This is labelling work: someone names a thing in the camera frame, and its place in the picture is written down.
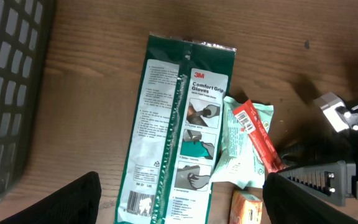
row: screw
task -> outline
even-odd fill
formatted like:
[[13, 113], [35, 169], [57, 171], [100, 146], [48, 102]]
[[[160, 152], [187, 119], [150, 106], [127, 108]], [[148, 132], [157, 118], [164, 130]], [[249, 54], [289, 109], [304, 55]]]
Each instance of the screw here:
[[358, 124], [353, 125], [352, 129], [355, 130], [355, 131], [358, 131]]
[[343, 114], [343, 116], [344, 116], [345, 118], [350, 118], [350, 117], [352, 116], [352, 113], [350, 113], [349, 111], [346, 111], [346, 112]]

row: white barcode sticker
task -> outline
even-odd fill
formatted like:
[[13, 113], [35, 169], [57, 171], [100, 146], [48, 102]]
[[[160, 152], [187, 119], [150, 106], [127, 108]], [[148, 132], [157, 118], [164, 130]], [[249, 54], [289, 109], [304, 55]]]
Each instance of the white barcode sticker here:
[[129, 192], [127, 212], [134, 215], [150, 217], [154, 204], [154, 195]]
[[236, 114], [237, 120], [241, 123], [243, 127], [245, 127], [247, 134], [255, 131], [255, 126], [252, 124], [252, 121], [249, 119], [248, 114], [246, 111], [241, 111], [240, 113]]

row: red label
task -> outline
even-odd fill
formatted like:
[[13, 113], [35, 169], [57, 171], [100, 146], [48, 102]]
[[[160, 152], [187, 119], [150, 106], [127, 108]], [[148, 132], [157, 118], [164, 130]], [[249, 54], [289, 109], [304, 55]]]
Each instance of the red label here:
[[284, 165], [279, 158], [272, 141], [266, 133], [266, 130], [259, 119], [259, 115], [250, 100], [247, 100], [243, 105], [234, 109], [234, 115], [239, 113], [247, 113], [250, 121], [255, 126], [255, 130], [248, 133], [249, 138], [254, 144], [262, 162], [264, 163], [268, 172], [277, 172], [284, 169]]
[[204, 74], [201, 73], [201, 72], [196, 72], [196, 73], [194, 74], [194, 77], [196, 77], [196, 78], [204, 78]]

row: wooden table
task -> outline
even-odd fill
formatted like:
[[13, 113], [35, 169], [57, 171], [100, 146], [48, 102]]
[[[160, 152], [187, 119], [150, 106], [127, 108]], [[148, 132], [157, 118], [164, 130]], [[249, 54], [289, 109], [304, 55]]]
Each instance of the wooden table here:
[[[59, 0], [30, 162], [0, 220], [95, 170], [98, 223], [113, 222], [150, 31], [236, 47], [231, 93], [275, 106], [275, 144], [313, 129], [313, 85], [358, 98], [355, 0]], [[227, 223], [233, 188], [215, 185], [210, 223]], [[348, 202], [341, 210], [358, 219], [358, 202]]]

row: green and white package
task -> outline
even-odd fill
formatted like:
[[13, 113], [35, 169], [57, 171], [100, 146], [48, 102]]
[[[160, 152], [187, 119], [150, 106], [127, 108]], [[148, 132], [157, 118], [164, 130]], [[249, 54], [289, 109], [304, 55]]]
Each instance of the green and white package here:
[[206, 223], [235, 49], [149, 36], [115, 223]]
[[[262, 188], [265, 182], [265, 166], [252, 141], [233, 114], [241, 104], [226, 96], [223, 108], [222, 155], [211, 177], [212, 182], [232, 182], [240, 188]], [[253, 103], [260, 120], [269, 131], [273, 117], [272, 105]]]

